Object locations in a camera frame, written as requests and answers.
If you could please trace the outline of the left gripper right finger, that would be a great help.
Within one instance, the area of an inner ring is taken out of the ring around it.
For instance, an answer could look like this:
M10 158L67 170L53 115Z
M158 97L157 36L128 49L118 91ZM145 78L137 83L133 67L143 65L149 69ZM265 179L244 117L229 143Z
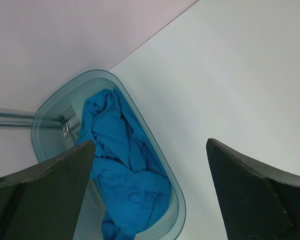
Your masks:
M207 159L229 240L300 240L300 176L210 138Z

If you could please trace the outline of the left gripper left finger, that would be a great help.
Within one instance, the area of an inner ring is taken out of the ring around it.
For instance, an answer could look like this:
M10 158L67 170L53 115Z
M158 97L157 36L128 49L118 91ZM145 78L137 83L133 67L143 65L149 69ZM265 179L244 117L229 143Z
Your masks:
M0 177L0 240L71 240L95 149L87 140Z

